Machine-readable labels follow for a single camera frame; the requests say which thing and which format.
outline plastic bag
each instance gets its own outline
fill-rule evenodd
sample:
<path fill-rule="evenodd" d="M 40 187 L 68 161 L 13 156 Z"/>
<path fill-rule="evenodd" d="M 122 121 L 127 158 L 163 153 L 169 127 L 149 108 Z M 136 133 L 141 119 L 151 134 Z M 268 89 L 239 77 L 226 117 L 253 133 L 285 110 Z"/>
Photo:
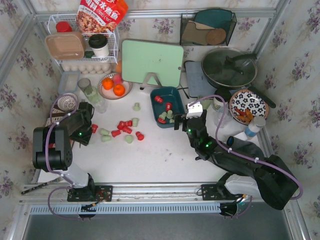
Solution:
<path fill-rule="evenodd" d="M 82 33 L 113 32 L 127 11 L 124 0 L 81 0 L 76 24 Z"/>

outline wire basket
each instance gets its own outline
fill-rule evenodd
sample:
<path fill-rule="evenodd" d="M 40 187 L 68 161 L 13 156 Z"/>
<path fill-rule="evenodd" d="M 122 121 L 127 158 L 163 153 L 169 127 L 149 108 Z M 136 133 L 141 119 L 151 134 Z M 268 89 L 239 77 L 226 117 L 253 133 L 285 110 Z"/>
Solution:
<path fill-rule="evenodd" d="M 53 24 L 54 26 L 57 25 L 59 22 L 68 22 L 71 26 L 73 31 L 79 32 L 79 28 L 76 23 L 76 13 L 70 14 L 55 14 L 51 15 L 47 24 L 47 29 L 50 34 L 50 26 Z M 85 40 L 85 50 L 92 51 L 91 47 L 89 47 L 89 38 L 96 33 L 82 33 L 84 40 Z M 93 56 L 92 58 L 82 58 L 79 60 L 55 60 L 57 64 L 61 65 L 63 62 L 95 62 L 95 63 L 118 63 L 118 50 L 119 50 L 119 31 L 118 28 L 115 28 L 113 32 L 101 32 L 100 34 L 105 35 L 108 39 L 108 48 L 109 48 L 109 56 L 98 57 Z"/>

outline black and white patterned bowl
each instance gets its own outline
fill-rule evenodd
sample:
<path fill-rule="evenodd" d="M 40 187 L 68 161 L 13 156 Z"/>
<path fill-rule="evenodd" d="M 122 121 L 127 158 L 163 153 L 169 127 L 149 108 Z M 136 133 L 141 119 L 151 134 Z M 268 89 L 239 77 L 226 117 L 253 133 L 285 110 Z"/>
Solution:
<path fill-rule="evenodd" d="M 244 112 L 246 109 L 249 109 L 254 117 L 261 116 L 265 119 L 267 118 L 269 112 L 268 104 L 266 104 L 265 101 L 248 89 L 237 91 L 230 99 L 229 108 L 233 118 L 239 123 L 245 125 L 248 125 L 250 122 L 240 120 L 238 118 L 239 113 L 236 111 L 236 109 L 239 109 L 242 112 Z"/>

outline gray panel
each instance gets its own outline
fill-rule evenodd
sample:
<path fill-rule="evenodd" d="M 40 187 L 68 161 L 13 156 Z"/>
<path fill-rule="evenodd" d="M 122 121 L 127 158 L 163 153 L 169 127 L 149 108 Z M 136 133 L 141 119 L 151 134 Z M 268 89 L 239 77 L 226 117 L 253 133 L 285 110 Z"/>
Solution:
<path fill-rule="evenodd" d="M 81 222 L 53 215 L 32 215 L 23 239 L 292 240 L 292 237 L 283 211 L 254 203 L 239 219 L 224 219 L 214 213 L 115 214 Z"/>

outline teal cutting board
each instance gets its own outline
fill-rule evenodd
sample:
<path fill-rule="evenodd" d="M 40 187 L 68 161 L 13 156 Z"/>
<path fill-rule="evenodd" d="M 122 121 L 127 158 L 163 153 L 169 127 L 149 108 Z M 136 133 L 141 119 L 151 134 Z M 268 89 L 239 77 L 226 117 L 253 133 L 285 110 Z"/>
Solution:
<path fill-rule="evenodd" d="M 148 73 L 155 73 L 163 87 L 178 87 L 184 49 L 179 45 L 147 41 L 122 42 L 122 79 L 142 84 Z M 151 77 L 148 84 L 157 85 Z"/>

